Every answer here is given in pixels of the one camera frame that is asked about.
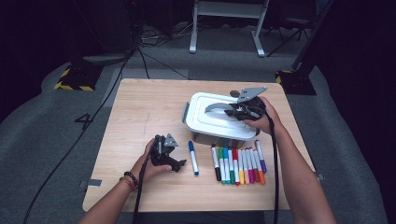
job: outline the gray carpet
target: gray carpet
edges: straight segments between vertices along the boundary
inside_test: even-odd
[[[248,27],[240,30],[203,30],[197,52],[189,54],[188,35],[160,47],[142,48],[150,78],[275,82],[274,73],[290,69],[304,45],[292,40],[272,57],[259,58]],[[278,32],[261,35],[266,51],[280,44]],[[121,64],[105,67],[96,91],[53,89],[67,64],[48,74],[42,93],[17,108],[0,124],[0,223],[22,223],[30,201],[52,169],[73,146],[82,124],[74,120],[93,115],[109,94]],[[147,78],[137,52],[122,71],[123,77]],[[378,185],[360,153],[353,135],[339,115],[326,80],[315,68],[310,75],[317,96],[288,95],[305,144],[323,176],[321,184],[339,223],[388,223]],[[114,94],[94,119],[75,148],[68,154],[39,194],[28,223],[76,223],[83,216],[84,188],[91,177],[101,145]],[[266,211],[272,223],[272,212]],[[123,213],[119,223],[131,223]],[[292,223],[290,211],[280,211],[279,223]]]

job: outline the hand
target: hand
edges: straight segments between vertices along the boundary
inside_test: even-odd
[[[268,115],[274,121],[275,127],[277,129],[283,127],[282,122],[280,121],[279,115],[277,114],[277,112],[274,109],[274,107],[270,104],[270,102],[265,97],[262,97],[262,96],[260,96],[260,99],[262,99],[262,101],[264,102],[265,109],[266,109]],[[245,119],[244,123],[246,125],[250,126],[250,127],[259,128],[264,133],[271,134],[270,122],[269,122],[268,118],[265,115],[262,116],[258,120]]]
[[[134,167],[131,170],[131,173],[134,175],[134,177],[136,177],[138,181],[139,181],[140,169],[142,168],[143,162],[145,161],[147,155],[149,154],[149,150],[153,143],[154,143],[154,138],[147,143],[145,153],[140,156],[140,158],[137,160],[137,162],[134,164]],[[170,171],[172,171],[172,166],[170,165],[154,166],[151,160],[148,160],[144,181],[150,180],[155,175]]]

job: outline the bracelet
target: bracelet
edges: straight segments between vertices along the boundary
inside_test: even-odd
[[[125,176],[120,177],[120,181],[121,180],[125,180],[125,183],[127,183],[129,185],[129,187],[131,187],[132,191],[137,191],[137,187],[134,186],[134,184],[132,183],[131,180],[129,180]]]
[[[134,175],[133,175],[131,172],[129,172],[129,171],[127,171],[127,172],[124,173],[124,176],[126,176],[126,175],[128,175],[129,177],[131,177],[132,180],[134,181],[134,186],[135,186],[136,188],[139,188],[139,183],[137,182],[136,177],[134,177]]]

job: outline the container lid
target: container lid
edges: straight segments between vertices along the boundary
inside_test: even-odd
[[[236,101],[237,98],[230,96],[197,92],[191,97],[185,123],[193,132],[235,140],[250,140],[256,136],[256,128],[247,126],[242,120],[228,116],[221,108],[214,108],[205,112],[209,105],[217,103],[232,104]]]

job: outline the white stand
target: white stand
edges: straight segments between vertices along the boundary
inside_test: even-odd
[[[264,57],[264,50],[259,39],[262,22],[268,8],[268,0],[264,4],[240,4],[240,3],[224,3],[224,2],[206,2],[195,0],[193,26],[190,42],[190,53],[196,52],[197,45],[197,22],[198,15],[206,16],[222,16],[222,17],[238,17],[259,19],[256,31],[252,31],[254,44],[260,57]]]

